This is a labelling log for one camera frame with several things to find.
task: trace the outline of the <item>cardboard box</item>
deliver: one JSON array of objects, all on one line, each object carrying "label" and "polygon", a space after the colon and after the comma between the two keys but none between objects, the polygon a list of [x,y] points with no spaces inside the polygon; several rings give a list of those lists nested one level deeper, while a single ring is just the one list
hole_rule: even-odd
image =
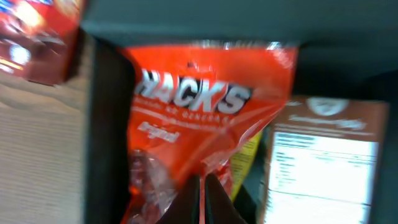
[{"label": "cardboard box", "polygon": [[387,105],[293,97],[271,125],[259,223],[368,223]]}]

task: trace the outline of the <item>wooden surface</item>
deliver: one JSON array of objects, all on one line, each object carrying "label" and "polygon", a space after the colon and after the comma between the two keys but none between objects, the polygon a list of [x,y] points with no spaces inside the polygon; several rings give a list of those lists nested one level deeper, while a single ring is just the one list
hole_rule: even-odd
[{"label": "wooden surface", "polygon": [[0,73],[0,223],[81,220],[83,126],[90,54],[77,75],[44,86]]}]

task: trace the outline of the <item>red candy bag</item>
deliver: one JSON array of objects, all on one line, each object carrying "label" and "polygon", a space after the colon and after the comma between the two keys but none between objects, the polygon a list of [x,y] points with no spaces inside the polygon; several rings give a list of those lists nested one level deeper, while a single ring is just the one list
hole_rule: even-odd
[{"label": "red candy bag", "polygon": [[122,52],[136,68],[122,223],[155,223],[190,174],[215,170],[282,109],[297,49],[204,41]]}]

